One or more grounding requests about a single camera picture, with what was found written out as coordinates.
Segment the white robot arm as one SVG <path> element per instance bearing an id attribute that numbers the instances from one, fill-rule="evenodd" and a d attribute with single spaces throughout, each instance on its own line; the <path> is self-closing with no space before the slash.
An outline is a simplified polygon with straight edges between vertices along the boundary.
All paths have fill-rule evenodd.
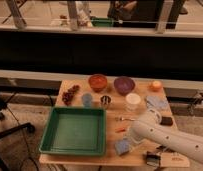
<path id="1" fill-rule="evenodd" d="M 128 134 L 135 145 L 148 139 L 203 164 L 203 137 L 162 126 L 161 114 L 148 109 L 130 125 Z"/>

